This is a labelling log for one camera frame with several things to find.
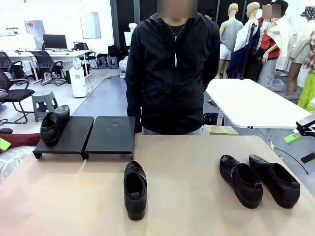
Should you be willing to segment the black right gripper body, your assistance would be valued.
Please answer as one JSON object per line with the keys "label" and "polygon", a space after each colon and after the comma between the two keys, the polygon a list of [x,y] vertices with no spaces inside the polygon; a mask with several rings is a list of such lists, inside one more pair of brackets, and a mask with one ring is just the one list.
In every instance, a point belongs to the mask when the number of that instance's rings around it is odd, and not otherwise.
{"label": "black right gripper body", "polygon": [[297,131],[303,137],[312,136],[315,137],[315,128],[310,126],[302,126],[299,123],[297,124]]}

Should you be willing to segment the dark red cloth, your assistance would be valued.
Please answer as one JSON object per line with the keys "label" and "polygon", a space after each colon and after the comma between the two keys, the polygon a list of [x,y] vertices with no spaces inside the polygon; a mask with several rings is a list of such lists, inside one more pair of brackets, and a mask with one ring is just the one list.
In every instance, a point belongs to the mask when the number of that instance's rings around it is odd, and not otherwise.
{"label": "dark red cloth", "polygon": [[40,134],[0,134],[0,138],[10,143],[10,146],[6,149],[20,147],[20,146],[37,146],[40,141]]}

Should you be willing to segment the mannequin in white navy garment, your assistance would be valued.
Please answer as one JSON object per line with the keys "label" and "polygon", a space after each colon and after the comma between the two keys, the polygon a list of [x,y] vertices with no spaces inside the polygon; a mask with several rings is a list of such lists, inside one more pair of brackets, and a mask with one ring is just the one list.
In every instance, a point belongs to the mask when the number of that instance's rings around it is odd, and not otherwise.
{"label": "mannequin in white navy garment", "polygon": [[[252,23],[253,21],[255,21],[259,25],[258,19],[256,18],[256,14],[259,8],[260,8],[260,4],[258,2],[252,2],[248,4],[247,6],[246,14],[247,14],[248,21],[237,33],[234,51],[231,54],[231,61],[226,70],[226,73],[229,79],[240,78],[241,76],[242,68],[244,64],[245,50],[246,50],[245,47],[247,46],[249,42]],[[258,44],[259,37],[260,37],[260,27],[255,36],[256,38],[253,38],[252,40],[253,42],[252,51],[256,48]]]}

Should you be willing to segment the clear water bottle pack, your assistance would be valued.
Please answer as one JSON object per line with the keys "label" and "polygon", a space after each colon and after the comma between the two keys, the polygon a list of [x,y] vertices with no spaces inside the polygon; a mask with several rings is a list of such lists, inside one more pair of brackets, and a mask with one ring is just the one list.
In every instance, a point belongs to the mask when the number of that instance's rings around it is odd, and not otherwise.
{"label": "clear water bottle pack", "polygon": [[120,69],[120,77],[125,78],[126,77],[126,67],[127,67],[127,60],[121,60],[119,62],[119,69]]}

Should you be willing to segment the mannequin red top cream jacket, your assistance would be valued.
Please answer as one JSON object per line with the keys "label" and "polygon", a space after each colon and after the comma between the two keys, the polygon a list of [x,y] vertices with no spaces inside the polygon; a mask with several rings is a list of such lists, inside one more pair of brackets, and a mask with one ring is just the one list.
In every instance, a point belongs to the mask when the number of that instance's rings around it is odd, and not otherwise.
{"label": "mannequin red top cream jacket", "polygon": [[270,14],[270,23],[265,28],[260,44],[263,52],[261,57],[262,69],[257,83],[265,88],[270,88],[276,70],[282,70],[288,57],[288,45],[292,29],[285,12],[288,3],[285,0],[276,0],[271,3],[267,14]]}

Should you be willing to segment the brown cardboard box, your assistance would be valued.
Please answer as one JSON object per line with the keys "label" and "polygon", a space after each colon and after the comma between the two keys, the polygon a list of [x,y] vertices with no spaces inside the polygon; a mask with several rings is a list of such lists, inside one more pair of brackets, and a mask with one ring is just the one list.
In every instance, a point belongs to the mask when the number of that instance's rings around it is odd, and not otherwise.
{"label": "brown cardboard box", "polygon": [[239,133],[231,126],[204,125],[202,135],[238,136]]}

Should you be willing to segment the mannequin in grey tank top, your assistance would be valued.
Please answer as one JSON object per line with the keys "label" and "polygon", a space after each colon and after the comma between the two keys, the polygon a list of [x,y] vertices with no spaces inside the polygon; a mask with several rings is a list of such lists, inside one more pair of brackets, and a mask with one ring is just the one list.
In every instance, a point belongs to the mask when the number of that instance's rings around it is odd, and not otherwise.
{"label": "mannequin in grey tank top", "polygon": [[231,54],[234,51],[237,33],[244,26],[243,23],[236,19],[238,4],[232,3],[228,8],[228,20],[220,26],[220,63],[217,77],[227,78],[226,70],[231,61]]}

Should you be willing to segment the black backpack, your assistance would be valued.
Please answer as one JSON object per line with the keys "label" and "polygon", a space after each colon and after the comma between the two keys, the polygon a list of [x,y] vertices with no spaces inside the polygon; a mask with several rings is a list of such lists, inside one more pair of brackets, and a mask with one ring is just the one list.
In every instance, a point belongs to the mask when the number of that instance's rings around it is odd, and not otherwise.
{"label": "black backpack", "polygon": [[117,59],[122,58],[122,52],[118,49],[115,45],[108,46],[108,56],[109,57],[116,57]]}

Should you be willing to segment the white monitor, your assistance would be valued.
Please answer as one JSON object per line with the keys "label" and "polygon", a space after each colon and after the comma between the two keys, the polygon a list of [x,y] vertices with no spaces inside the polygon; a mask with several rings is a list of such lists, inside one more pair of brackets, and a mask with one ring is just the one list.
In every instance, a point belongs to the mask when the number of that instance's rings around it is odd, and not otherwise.
{"label": "white monitor", "polygon": [[24,35],[24,49],[36,49],[36,42],[35,37],[32,34],[25,34]]}

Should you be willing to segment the black slip-on ankle shoe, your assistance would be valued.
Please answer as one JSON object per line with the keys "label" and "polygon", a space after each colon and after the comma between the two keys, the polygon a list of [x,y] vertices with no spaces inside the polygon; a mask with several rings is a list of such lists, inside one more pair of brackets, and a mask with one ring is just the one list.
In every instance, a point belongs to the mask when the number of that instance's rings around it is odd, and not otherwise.
{"label": "black slip-on ankle shoe", "polygon": [[247,164],[230,155],[220,158],[221,177],[233,188],[240,203],[249,209],[259,206],[263,196],[262,183],[256,172]]}
{"label": "black slip-on ankle shoe", "polygon": [[279,206],[288,209],[295,206],[300,197],[300,183],[282,165],[254,154],[249,156],[249,165]]}

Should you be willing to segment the white air purifier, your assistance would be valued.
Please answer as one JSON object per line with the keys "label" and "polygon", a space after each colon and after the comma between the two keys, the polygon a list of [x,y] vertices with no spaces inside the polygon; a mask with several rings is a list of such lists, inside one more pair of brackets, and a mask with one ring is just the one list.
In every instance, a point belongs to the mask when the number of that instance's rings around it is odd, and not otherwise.
{"label": "white air purifier", "polygon": [[82,67],[69,69],[70,81],[74,98],[83,98],[87,95],[86,81]]}

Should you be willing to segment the white ribbed cover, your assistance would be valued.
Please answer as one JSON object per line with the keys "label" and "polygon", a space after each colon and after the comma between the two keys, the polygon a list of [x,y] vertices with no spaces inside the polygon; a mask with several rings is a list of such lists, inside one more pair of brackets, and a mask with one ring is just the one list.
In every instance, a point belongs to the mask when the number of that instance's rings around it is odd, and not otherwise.
{"label": "white ribbed cover", "polygon": [[33,146],[19,146],[0,153],[0,185],[19,167],[35,149]]}

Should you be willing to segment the black textured strap shoe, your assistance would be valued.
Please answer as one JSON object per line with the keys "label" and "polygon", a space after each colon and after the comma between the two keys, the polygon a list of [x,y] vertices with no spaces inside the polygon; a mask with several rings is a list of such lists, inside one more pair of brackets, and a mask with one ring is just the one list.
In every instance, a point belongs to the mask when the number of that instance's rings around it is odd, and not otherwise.
{"label": "black textured strap shoe", "polygon": [[141,220],[145,216],[147,185],[142,166],[135,160],[128,162],[124,172],[124,201],[131,220]]}
{"label": "black textured strap shoe", "polygon": [[40,137],[45,145],[54,146],[58,143],[69,119],[68,105],[62,105],[45,116],[40,127]]}

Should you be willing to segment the person in black jacket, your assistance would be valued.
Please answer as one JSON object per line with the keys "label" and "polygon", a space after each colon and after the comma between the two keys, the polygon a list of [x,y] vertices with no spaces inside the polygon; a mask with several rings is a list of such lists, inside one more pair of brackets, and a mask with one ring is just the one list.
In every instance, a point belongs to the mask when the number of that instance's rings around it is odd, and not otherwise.
{"label": "person in black jacket", "polygon": [[197,0],[157,0],[157,12],[133,31],[126,67],[126,90],[141,94],[141,133],[201,135],[219,61],[219,26]]}

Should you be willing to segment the white background robot device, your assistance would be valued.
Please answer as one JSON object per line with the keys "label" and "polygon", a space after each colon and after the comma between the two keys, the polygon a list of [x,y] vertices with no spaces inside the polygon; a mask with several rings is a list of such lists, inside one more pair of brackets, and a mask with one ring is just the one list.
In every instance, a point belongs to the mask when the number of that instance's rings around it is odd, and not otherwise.
{"label": "white background robot device", "polygon": [[133,34],[133,31],[135,30],[136,26],[137,26],[136,23],[129,23],[128,27],[129,27],[130,31],[124,31],[125,43],[126,43],[127,47],[129,47],[131,44],[132,34]]}

